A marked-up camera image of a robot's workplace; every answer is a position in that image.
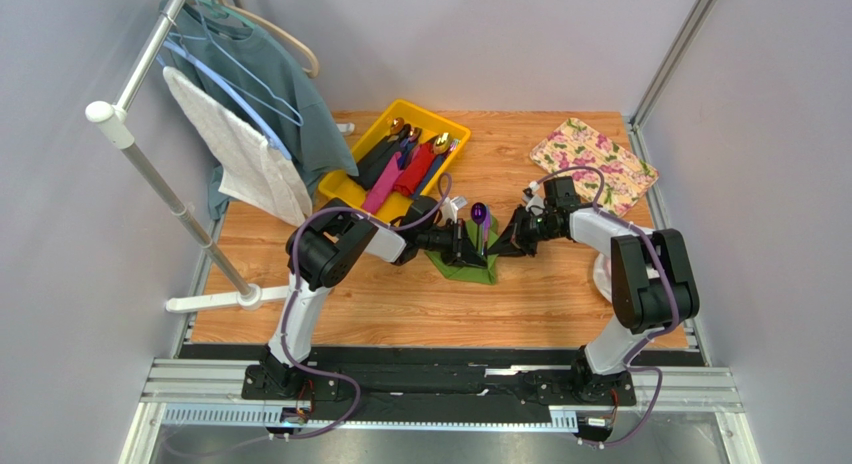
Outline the green paper napkin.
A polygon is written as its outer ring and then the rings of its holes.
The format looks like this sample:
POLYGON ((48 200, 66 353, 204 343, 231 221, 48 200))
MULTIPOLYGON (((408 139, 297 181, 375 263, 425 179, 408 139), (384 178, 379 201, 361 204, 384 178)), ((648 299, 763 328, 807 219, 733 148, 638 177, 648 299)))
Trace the green paper napkin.
POLYGON ((497 256, 487 248, 497 240, 497 224, 494 217, 482 225, 474 221, 448 221, 436 229, 444 243, 426 249, 425 255, 446 279, 495 285, 497 256))

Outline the dark purple spoon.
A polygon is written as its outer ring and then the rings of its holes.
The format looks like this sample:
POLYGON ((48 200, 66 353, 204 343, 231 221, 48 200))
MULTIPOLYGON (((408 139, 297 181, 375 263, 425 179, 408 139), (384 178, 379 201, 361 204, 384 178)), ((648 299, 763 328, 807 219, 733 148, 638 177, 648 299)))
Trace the dark purple spoon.
POLYGON ((471 208, 471 220, 476 224, 476 249, 478 253, 484 257, 481 253, 482 246, 482 224, 485 219, 485 207, 487 205, 482 202, 476 202, 473 204, 471 208))

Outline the iridescent rainbow table knife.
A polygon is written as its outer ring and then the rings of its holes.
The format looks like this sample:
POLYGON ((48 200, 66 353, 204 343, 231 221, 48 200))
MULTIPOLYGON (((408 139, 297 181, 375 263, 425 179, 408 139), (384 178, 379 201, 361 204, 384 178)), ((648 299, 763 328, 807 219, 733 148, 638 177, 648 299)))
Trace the iridescent rainbow table knife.
POLYGON ((490 213, 490 208, 488 206, 485 207, 485 219, 482 224, 482 246, 481 253, 484 257, 487 256, 488 247, 489 247, 489 236, 490 230, 492 226, 492 216, 490 213))

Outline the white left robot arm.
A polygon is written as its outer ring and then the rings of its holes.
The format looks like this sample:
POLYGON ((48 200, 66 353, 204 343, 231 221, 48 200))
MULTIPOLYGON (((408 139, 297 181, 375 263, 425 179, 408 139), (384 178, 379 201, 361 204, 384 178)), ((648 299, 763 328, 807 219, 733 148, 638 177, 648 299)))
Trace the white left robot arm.
POLYGON ((301 225, 287 243, 290 278, 280 324, 258 364, 247 368, 243 397, 293 399, 306 386, 307 360, 325 301, 363 254, 403 265, 424 250, 452 268, 487 268, 464 221, 441 218, 440 207, 439 201, 421 196, 404 215, 382 224, 333 199, 301 225))

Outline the pink rolled napkin in bin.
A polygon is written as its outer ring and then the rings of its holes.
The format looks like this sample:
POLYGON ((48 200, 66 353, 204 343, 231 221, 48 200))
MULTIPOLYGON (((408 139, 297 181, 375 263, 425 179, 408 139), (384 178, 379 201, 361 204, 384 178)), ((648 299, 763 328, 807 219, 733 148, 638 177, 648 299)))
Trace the pink rolled napkin in bin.
POLYGON ((400 168, 399 161, 402 157, 400 151, 395 152, 387 162, 374 186, 367 193, 361 209, 375 215, 384 205, 391 194, 396 181, 404 172, 400 168))

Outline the red rolled napkin in bin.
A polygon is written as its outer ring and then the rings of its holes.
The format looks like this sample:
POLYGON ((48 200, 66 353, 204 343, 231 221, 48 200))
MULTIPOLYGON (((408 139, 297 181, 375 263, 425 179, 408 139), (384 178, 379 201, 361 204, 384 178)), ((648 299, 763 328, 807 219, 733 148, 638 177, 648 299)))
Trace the red rolled napkin in bin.
POLYGON ((426 143, 420 144, 412 152, 408 165, 396 181, 393 191, 410 197, 426 174, 433 160, 446 151, 448 135, 436 135, 426 143))

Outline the black rolled napkin in bin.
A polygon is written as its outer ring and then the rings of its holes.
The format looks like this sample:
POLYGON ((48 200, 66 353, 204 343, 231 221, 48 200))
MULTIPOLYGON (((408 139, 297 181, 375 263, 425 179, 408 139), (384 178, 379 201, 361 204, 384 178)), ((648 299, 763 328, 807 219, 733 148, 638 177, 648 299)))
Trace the black rolled napkin in bin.
POLYGON ((387 163, 411 132, 410 124, 395 125, 390 133, 377 142, 358 162, 358 175, 351 179, 365 190, 378 181, 387 163))

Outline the white mesh food cover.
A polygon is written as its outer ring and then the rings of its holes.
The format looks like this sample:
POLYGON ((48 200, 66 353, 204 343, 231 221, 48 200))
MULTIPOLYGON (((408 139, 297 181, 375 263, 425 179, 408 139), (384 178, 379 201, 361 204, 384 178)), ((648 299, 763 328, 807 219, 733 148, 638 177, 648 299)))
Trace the white mesh food cover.
POLYGON ((599 254, 596 257, 592 268, 592 278, 598 292, 608 302, 612 302, 611 260, 604 254, 599 254))

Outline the floral patterned tray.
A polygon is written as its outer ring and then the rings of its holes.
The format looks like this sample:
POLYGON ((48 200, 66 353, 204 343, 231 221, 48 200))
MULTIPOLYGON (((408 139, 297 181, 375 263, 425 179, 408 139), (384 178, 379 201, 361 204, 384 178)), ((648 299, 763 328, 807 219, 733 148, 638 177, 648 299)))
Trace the floral patterned tray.
POLYGON ((635 207, 659 178, 656 168, 578 118, 551 131, 529 157, 546 173, 572 167, 578 194, 596 199, 619 217, 635 207))

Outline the yellow plastic cutlery bin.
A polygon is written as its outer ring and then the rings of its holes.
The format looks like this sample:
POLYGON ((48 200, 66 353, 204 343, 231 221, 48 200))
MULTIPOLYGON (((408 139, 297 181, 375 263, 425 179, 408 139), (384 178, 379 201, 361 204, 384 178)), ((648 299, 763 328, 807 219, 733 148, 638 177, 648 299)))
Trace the yellow plastic cutlery bin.
POLYGON ((319 191, 390 222, 437 186, 471 136, 469 128, 398 99, 351 148, 358 174, 333 171, 319 191))

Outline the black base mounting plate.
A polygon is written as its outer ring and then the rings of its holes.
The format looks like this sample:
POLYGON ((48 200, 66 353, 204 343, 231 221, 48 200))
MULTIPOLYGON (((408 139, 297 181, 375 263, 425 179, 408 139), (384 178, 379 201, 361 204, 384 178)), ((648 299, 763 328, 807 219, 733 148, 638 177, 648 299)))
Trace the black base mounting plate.
POLYGON ((538 424, 552 406, 609 412, 637 402, 630 376, 596 402, 574 398, 575 349, 380 348, 318 346, 304 386, 288 401, 310 417, 436 424, 538 424))

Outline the white towel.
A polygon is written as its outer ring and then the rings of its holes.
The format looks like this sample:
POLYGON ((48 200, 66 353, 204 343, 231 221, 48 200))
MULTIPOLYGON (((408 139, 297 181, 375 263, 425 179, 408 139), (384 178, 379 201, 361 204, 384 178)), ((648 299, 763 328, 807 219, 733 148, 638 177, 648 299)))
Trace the white towel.
POLYGON ((271 141, 167 66, 163 77, 175 100, 223 167, 219 191, 293 226, 304 223, 312 200, 294 164, 271 141))

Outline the grey-green t-shirt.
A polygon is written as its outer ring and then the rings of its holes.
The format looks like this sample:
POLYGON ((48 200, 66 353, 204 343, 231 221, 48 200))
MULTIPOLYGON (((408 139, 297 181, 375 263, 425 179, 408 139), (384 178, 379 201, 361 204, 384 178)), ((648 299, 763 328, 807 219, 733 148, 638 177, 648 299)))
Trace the grey-green t-shirt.
POLYGON ((164 43, 163 77, 222 167, 218 191, 292 225, 319 181, 357 175, 355 159, 303 66, 265 29, 187 3, 164 43))

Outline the wooden clothes hanger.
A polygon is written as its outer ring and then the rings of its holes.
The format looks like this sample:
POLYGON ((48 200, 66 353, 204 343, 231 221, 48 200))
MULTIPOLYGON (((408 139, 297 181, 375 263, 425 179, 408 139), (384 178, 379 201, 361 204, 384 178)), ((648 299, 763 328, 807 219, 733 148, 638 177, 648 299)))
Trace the wooden clothes hanger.
POLYGON ((284 44, 289 44, 293 49, 303 55, 308 66, 303 71, 310 79, 315 79, 320 74, 320 62, 315 53, 302 41, 292 34, 280 28, 273 22, 250 12, 242 7, 242 0, 211 0, 218 10, 224 12, 228 17, 234 18, 249 28, 260 27, 270 35, 284 44))

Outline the aluminium frame rail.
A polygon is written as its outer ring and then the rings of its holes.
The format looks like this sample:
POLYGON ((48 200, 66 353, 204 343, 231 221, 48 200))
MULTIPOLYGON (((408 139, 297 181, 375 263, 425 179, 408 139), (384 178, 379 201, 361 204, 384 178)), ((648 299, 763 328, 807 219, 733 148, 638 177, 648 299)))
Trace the aluminium frame rail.
POLYGON ((380 371, 368 364, 306 380, 293 398, 263 385, 258 366, 241 360, 158 359, 149 372, 122 457, 139 462, 164 425, 287 429, 391 429, 554 432, 577 435, 600 420, 708 414, 732 463, 760 457, 733 377, 725 368, 643 371, 602 397, 582 402, 568 389, 566 366, 440 363, 380 371))

